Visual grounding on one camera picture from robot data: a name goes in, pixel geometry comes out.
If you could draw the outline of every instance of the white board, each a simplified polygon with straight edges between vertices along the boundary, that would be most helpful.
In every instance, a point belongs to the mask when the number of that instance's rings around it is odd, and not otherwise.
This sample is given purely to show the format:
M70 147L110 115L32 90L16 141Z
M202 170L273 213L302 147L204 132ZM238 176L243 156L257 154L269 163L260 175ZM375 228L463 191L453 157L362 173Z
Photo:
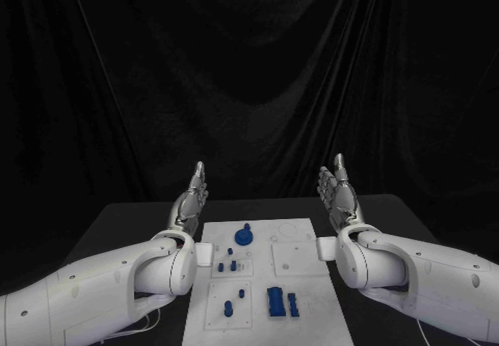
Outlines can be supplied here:
M254 240L241 246L234 234L246 223ZM215 245L214 267L198 268L184 346L354 345L315 240L308 218L205 223L202 241ZM234 260L237 270L231 271ZM274 286L283 289L283 317L270 316L267 289ZM289 293L296 294L300 317L292 317ZM227 301L233 302L231 317L224 314Z

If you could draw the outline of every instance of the cable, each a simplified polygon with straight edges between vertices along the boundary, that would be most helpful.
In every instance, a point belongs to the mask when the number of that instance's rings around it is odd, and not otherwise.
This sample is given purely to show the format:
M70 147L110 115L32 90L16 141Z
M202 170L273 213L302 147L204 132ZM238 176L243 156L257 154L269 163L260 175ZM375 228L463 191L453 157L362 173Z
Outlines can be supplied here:
M113 339L113 338L116 338L116 337L124 337L124 336L127 336L127 335L133 335L133 334L136 334L136 333L142 333L142 332L146 332L148 330L152 330L158 325L159 325L159 320L161 320L161 318L162 318L162 311L159 310L159 318L158 318L158 320L156 320L156 323L150 326L150 327L148 327L149 326L149 315L146 315L146 317L148 317L148 325L146 325L146 327L143 328L143 329L137 329L137 330L127 330L126 332L119 332L119 333L114 333L114 334L112 334L109 337L106 337L103 340L101 340L101 344L104 343L104 340L109 340L109 339Z
M476 344L476 346L482 346L478 342L475 342L472 339L468 338L469 342L474 342Z
M430 343L429 343L429 340L427 340L427 336L424 335L424 331L423 331L420 322L419 322L419 330L422 331L422 334L423 334L423 337L424 337L424 341L427 342L427 345L430 346Z

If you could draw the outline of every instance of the black curtain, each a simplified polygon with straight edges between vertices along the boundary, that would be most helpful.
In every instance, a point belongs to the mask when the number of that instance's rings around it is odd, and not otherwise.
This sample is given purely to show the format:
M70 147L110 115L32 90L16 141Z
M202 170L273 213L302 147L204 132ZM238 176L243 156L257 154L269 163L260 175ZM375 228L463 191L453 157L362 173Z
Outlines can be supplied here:
M306 197L341 152L360 194L463 247L498 235L492 3L5 1L3 279L57 268L109 203L174 200L199 160L211 199Z

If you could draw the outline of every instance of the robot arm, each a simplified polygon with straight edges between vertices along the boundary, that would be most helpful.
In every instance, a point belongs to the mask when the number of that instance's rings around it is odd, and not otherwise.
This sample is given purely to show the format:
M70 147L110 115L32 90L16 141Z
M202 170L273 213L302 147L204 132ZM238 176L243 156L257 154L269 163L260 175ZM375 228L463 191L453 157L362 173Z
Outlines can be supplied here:
M0 346L90 345L189 292L197 267L210 267L214 258L214 245L192 240L204 178L199 162L168 229L150 241L81 259L0 297ZM152 295L136 299L136 293Z
M338 237L318 239L321 260L337 260L347 285L403 314L462 337L499 342L499 265L365 224L341 154L335 173L324 167L319 175L338 231Z

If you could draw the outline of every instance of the table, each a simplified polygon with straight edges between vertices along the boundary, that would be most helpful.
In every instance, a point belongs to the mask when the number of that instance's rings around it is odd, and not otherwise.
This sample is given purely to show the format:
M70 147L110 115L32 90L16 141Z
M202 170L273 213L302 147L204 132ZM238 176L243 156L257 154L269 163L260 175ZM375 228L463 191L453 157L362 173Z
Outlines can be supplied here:
M367 223L384 233L439 244L422 220L396 195L360 196L360 203ZM110 204L103 209L62 265L149 240L166 228L172 205L174 203ZM205 222L277 218L309 218L318 237L337 236L319 197L208 200L199 217L195 241L201 241ZM347 286L335 262L328 262L328 267L355 346L373 346L373 344L426 346L416 320L383 303L373 301L358 290ZM179 296L162 308L162 320L153 330L107 340L104 345L181 346L189 300L191 293L187 296ZM458 337L423 322L422 325L432 346L472 345L463 337Z

